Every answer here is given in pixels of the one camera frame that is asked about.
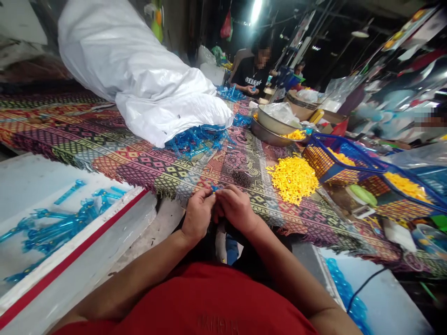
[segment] metal bowl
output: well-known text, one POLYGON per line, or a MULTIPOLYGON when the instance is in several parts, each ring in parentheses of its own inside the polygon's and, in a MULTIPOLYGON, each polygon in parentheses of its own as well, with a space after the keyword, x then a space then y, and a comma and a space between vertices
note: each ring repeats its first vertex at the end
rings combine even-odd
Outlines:
POLYGON ((258 122, 264 126, 264 128, 274 132, 278 135, 288 135, 293 133, 295 130, 301 129, 289 126, 281 121, 278 121, 274 117, 271 117, 264 111, 264 106, 260 105, 257 109, 257 119, 258 122))
POLYGON ((263 125, 261 125, 258 121, 256 121, 255 118, 251 119, 251 132, 262 142, 273 145, 275 147, 286 147, 293 143, 301 142, 276 135, 274 132, 271 132, 263 125))

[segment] clear plastic bag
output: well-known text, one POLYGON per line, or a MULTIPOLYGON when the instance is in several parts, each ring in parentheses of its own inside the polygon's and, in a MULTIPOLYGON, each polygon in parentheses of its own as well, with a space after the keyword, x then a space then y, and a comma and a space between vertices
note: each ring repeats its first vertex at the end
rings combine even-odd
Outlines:
POLYGON ((381 159, 397 165, 402 169, 414 169, 429 166, 447 167, 447 141, 406 150, 397 154, 382 157, 381 159))
POLYGON ((304 89, 297 93, 297 98, 305 102, 316 103, 318 101, 318 92, 304 89))
POLYGON ((292 108, 290 107, 290 104, 288 102, 265 105, 263 110, 276 120, 286 123, 290 126, 295 127, 296 124, 299 123, 299 118, 297 118, 293 114, 292 108))
POLYGON ((197 65, 200 66, 203 63, 216 65, 216 58, 209 49, 204 46, 199 46, 199 51, 197 52, 197 65))
POLYGON ((358 75, 353 77, 343 77, 331 79, 326 87, 325 94, 318 99, 318 103, 324 103, 324 101, 331 101, 332 105, 340 108, 345 102, 349 94, 357 87, 357 85, 363 80, 364 76, 358 75))

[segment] colorful tablecloth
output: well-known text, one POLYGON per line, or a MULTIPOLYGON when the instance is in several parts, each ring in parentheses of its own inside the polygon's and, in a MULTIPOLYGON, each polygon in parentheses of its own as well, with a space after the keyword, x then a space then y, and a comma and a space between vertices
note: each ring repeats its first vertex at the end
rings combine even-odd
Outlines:
MULTIPOLYGON (((243 170, 253 177, 245 189, 253 209, 284 234, 302 234, 317 246, 349 251, 402 271, 423 269, 427 275, 447 277, 447 262, 422 251, 402 261, 401 250, 381 235, 379 226, 366 221, 345 224, 318 193, 303 199, 299 207, 282 201, 265 167, 298 152, 297 147, 272 147, 250 130, 232 127, 229 133, 235 145, 225 144, 221 151, 202 153, 190 161, 179 159, 174 152, 154 149, 133 135, 116 109, 94 109, 106 103, 89 91, 2 96, 0 141, 173 199, 187 199, 212 183, 234 183, 233 171, 243 170)), ((235 113, 249 113, 246 101, 232 108, 235 113)))

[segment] blue plastic basket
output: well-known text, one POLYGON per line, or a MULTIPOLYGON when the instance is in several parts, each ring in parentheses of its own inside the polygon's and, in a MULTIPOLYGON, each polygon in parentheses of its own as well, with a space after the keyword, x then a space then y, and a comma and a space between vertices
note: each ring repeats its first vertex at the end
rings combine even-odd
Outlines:
POLYGON ((411 173, 399 167, 380 161, 388 172, 400 174, 408 178, 413 183, 424 188, 427 198, 433 203, 430 204, 419 199, 404 194, 397 189, 383 174, 377 174, 360 183, 369 192, 377 197, 376 212, 382 216, 395 220, 413 220, 424 216, 446 215, 447 203, 439 197, 427 184, 421 182, 411 173))
POLYGON ((443 166, 429 166, 429 167, 417 167, 408 170, 416 177, 431 187, 444 202, 447 202, 447 167, 443 166))
POLYGON ((316 177, 321 183, 357 184, 372 175, 386 172, 376 160, 340 136, 312 134, 303 157, 315 170, 316 177), (327 148, 331 148, 335 153, 344 154, 354 161, 356 166, 340 162, 327 148))

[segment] cardboard box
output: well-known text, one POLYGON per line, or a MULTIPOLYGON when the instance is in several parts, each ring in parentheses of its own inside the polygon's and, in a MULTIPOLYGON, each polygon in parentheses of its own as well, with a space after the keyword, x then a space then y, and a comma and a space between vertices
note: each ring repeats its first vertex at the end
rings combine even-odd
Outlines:
POLYGON ((297 98, 297 91, 289 91, 285 96, 284 102, 288 102, 292 108, 292 112, 300 121, 306 121, 317 110, 318 105, 304 102, 297 98))
POLYGON ((319 123, 324 123, 325 120, 331 124, 339 124, 341 122, 343 122, 344 120, 346 120, 347 116, 345 115, 341 115, 341 114, 337 114, 334 112, 330 112, 325 110, 325 114, 323 115, 323 117, 321 118, 319 123))

